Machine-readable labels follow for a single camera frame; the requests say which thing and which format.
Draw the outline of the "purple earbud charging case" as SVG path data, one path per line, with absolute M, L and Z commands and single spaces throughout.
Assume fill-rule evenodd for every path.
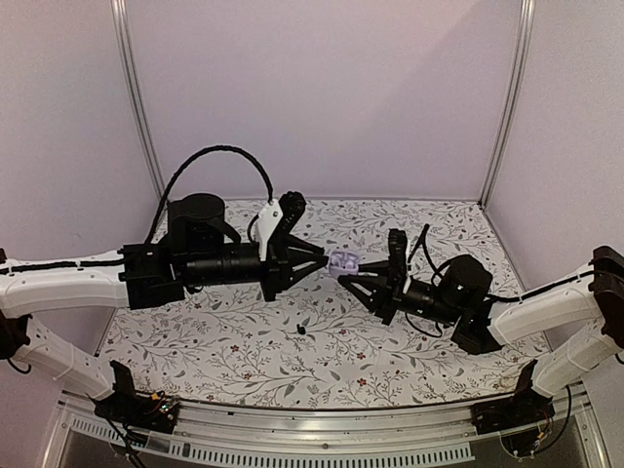
M 355 252 L 336 249 L 332 251 L 329 256 L 329 273 L 335 279 L 340 276 L 357 275 L 359 272 L 360 260 L 360 256 Z

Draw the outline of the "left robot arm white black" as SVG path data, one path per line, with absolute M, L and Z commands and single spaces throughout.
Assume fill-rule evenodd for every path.
M 1 262 L 1 356 L 46 372 L 65 387 L 138 422 L 145 404 L 124 365 L 104 364 L 51 333 L 36 314 L 72 308 L 150 309 L 203 287 L 258 283 L 265 301 L 323 268 L 324 250 L 292 234 L 305 212 L 298 192 L 270 200 L 254 238 L 243 242 L 225 219 L 224 201 L 207 193 L 167 206 L 167 231 L 157 242 L 126 245 L 87 258 Z

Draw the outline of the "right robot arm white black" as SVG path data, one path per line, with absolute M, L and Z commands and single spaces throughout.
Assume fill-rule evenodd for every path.
M 447 262 L 440 281 L 412 278 L 406 249 L 395 248 L 382 261 L 363 263 L 355 253 L 331 253 L 329 271 L 383 324 L 399 312 L 451 327 L 460 349 L 481 355 L 526 336 L 567 323 L 584 327 L 526 370 L 528 387 L 510 397 L 504 416 L 524 425 L 540 412 L 542 398 L 623 349 L 623 256 L 609 246 L 554 283 L 516 297 L 488 293 L 492 276 L 473 256 Z

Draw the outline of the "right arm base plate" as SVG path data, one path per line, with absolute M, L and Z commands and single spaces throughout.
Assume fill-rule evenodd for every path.
M 471 423 L 479 435 L 517 429 L 501 438 L 501 444 L 508 454 L 516 458 L 537 454 L 552 430 L 555 415 L 553 398 L 544 397 L 532 389 L 532 373 L 537 361 L 532 360 L 521 370 L 514 392 L 505 398 L 481 402 L 471 406 Z

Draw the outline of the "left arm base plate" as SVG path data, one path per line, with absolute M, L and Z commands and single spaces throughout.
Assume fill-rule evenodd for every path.
M 95 415 L 126 426 L 173 434 L 179 414 L 179 397 L 167 395 L 164 391 L 139 394 L 129 368 L 117 361 L 111 361 L 110 366 L 114 375 L 113 393 L 95 400 Z

